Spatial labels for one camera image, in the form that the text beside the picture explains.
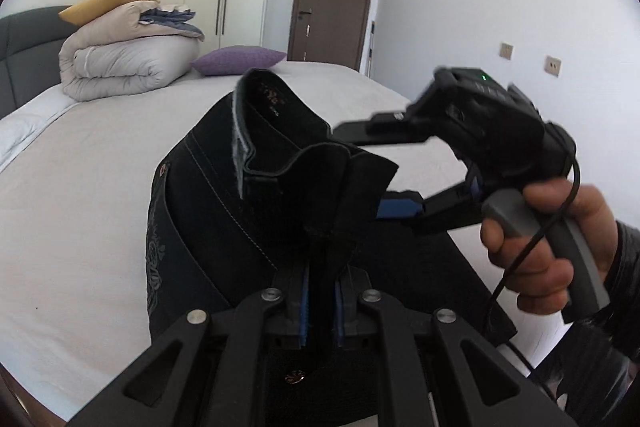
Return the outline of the person right hand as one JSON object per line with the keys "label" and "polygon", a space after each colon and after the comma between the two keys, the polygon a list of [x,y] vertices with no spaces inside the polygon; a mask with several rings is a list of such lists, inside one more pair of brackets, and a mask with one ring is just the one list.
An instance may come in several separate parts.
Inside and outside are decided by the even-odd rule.
{"label": "person right hand", "polygon": [[[524,198],[543,213],[558,210],[572,184],[567,179],[553,179],[525,187]],[[583,185],[577,192],[568,214],[582,230],[601,279],[610,271],[618,245],[617,223],[600,190]],[[509,269],[529,242],[527,237],[506,237],[501,225],[486,219],[480,227],[480,240],[488,250],[490,262]],[[570,260],[557,258],[545,239],[533,248],[523,263],[506,280],[506,288],[518,295],[518,309],[536,315],[550,315],[565,308],[570,300],[568,285],[574,268]]]}

